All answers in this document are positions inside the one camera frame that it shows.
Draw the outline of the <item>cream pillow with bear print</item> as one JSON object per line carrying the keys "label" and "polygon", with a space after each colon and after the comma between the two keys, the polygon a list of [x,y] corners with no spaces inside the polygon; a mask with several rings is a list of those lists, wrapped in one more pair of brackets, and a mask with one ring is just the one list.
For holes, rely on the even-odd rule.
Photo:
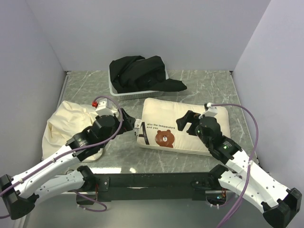
{"label": "cream pillow with bear print", "polygon": [[143,103],[137,144],[142,148],[185,154],[210,156],[208,149],[197,136],[187,134],[190,123],[179,131],[176,120],[187,111],[205,112],[201,105],[183,104],[147,98]]}

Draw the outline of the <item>cream satin pillowcase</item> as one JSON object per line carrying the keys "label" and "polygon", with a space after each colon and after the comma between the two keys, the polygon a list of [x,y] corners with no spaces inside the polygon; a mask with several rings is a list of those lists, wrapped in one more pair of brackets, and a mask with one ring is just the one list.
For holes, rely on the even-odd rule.
{"label": "cream satin pillowcase", "polygon": [[91,126],[96,116],[91,105],[63,101],[47,120],[42,138],[42,159],[53,155],[72,136]]}

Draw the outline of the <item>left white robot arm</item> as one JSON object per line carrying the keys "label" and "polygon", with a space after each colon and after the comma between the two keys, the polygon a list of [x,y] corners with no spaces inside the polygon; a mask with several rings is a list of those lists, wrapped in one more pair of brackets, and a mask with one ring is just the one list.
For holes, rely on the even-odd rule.
{"label": "left white robot arm", "polygon": [[95,190],[97,180],[88,166],[69,174],[61,172],[96,154],[117,135],[132,131],[136,119],[119,109],[119,115],[97,116],[91,126],[75,134],[57,152],[31,169],[0,178],[0,196],[12,220],[29,214],[34,207],[66,191]]}

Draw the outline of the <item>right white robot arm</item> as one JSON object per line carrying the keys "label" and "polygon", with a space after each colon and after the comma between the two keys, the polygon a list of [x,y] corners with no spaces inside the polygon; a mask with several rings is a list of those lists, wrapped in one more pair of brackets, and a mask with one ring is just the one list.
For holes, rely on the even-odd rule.
{"label": "right white robot arm", "polygon": [[221,165],[210,171],[209,186],[230,190],[254,205],[273,228],[285,228],[299,212],[302,194],[273,179],[232,139],[226,137],[215,116],[188,111],[176,121],[179,131],[187,123],[189,135],[197,136]]}

